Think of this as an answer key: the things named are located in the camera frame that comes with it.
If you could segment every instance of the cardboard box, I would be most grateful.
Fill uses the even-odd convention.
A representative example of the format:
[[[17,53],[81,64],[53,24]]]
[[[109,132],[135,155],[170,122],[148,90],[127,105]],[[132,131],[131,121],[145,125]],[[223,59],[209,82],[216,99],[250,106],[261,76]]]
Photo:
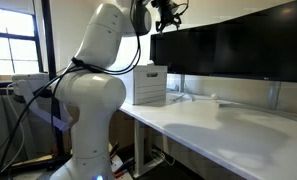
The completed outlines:
[[[166,99],[167,66],[136,66],[116,77],[126,86],[127,103],[137,105]]]

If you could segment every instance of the monitor stand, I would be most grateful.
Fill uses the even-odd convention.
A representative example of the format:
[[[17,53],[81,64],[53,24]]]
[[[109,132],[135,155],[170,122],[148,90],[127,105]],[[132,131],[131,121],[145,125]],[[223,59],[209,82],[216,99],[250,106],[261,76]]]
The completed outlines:
[[[235,104],[235,103],[219,103],[219,107],[220,108],[243,108],[243,109],[256,110],[256,111],[261,111],[261,112],[281,116],[284,118],[288,118],[288,119],[291,119],[291,120],[297,122],[296,114],[291,114],[291,113],[287,113],[287,112],[283,112],[283,111],[276,111],[276,110],[270,110],[270,109],[260,108],[260,107],[256,107],[256,106],[250,106],[250,105],[245,105],[245,104]]]

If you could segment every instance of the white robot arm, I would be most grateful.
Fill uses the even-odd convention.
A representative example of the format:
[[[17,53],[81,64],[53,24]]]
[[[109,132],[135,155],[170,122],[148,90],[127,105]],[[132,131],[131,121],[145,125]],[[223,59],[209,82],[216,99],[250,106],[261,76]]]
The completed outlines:
[[[115,62],[122,36],[149,32],[151,16],[145,8],[148,2],[150,0],[117,0],[121,8],[100,5],[73,59],[102,69],[110,67]],[[65,104],[78,107],[80,116],[71,129],[73,156],[51,180],[114,179],[108,129],[112,114],[125,100],[123,82],[104,73],[72,72],[62,78],[55,96]]]

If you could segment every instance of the window frame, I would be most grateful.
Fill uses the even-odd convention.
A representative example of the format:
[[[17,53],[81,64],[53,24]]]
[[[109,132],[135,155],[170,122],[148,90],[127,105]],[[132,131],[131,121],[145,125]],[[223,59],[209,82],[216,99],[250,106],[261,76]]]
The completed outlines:
[[[3,11],[10,11],[10,12],[15,12],[15,13],[20,13],[20,14],[25,14],[29,15],[32,17],[32,22],[33,22],[33,27],[34,27],[34,34],[33,36],[25,36],[25,35],[17,35],[17,34],[10,34],[10,33],[2,33],[0,32],[0,38],[7,38],[8,40],[8,45],[10,46],[10,39],[18,39],[18,40],[29,40],[29,41],[34,41],[35,42],[35,47],[36,47],[36,54],[37,54],[37,63],[38,63],[38,69],[39,72],[44,72],[43,69],[43,63],[42,63],[42,56],[41,56],[41,45],[40,45],[40,39],[39,39],[39,33],[38,33],[38,28],[37,28],[37,18],[35,14],[30,14],[30,13],[25,13],[25,12],[20,12],[20,11],[14,11],[14,10],[9,10],[9,9],[4,9],[0,8],[0,10]],[[14,60],[12,56],[12,52],[10,49],[10,61],[12,63],[12,69],[15,72],[15,67],[14,67]]]

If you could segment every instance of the white desk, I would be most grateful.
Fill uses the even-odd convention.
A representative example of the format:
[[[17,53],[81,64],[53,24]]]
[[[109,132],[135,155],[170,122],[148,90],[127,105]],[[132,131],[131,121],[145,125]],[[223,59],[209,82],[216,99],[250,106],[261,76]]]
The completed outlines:
[[[123,104],[121,110],[246,179],[297,180],[297,122],[210,100]]]

